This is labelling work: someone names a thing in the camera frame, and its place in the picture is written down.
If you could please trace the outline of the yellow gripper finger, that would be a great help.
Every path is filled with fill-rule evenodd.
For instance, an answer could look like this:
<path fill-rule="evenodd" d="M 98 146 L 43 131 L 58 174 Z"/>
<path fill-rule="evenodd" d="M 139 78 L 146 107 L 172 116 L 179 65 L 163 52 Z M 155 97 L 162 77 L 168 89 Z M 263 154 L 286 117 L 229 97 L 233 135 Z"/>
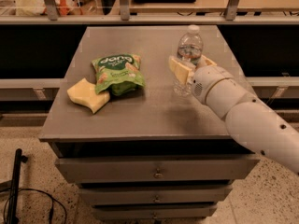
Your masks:
<path fill-rule="evenodd" d="M 202 55 L 199 63 L 197 64 L 198 68 L 204 67 L 204 66 L 216 66 L 217 64 L 212 61 L 211 59 L 209 59 L 207 56 Z"/>
<path fill-rule="evenodd" d="M 194 75 L 196 66 L 190 62 L 182 61 L 181 59 L 170 56 L 168 65 L 171 72 L 181 85 L 187 85 Z"/>

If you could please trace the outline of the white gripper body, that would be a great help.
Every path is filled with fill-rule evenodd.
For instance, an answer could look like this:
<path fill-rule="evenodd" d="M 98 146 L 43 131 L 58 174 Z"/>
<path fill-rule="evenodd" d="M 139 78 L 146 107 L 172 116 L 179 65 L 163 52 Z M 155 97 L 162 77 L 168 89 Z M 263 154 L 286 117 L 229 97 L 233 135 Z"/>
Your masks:
<path fill-rule="evenodd" d="M 230 78 L 233 78 L 233 75 L 220 66 L 200 67 L 192 78 L 192 95 L 204 105 L 209 91 L 220 81 Z"/>

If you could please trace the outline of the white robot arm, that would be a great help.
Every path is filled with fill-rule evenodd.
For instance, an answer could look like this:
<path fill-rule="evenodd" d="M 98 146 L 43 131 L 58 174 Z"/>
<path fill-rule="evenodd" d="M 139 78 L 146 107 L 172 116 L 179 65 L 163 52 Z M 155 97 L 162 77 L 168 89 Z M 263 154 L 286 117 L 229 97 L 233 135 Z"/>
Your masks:
<path fill-rule="evenodd" d="M 168 65 L 178 83 L 225 122 L 239 145 L 299 174 L 299 132 L 232 74 L 209 59 L 195 66 L 171 56 Z"/>

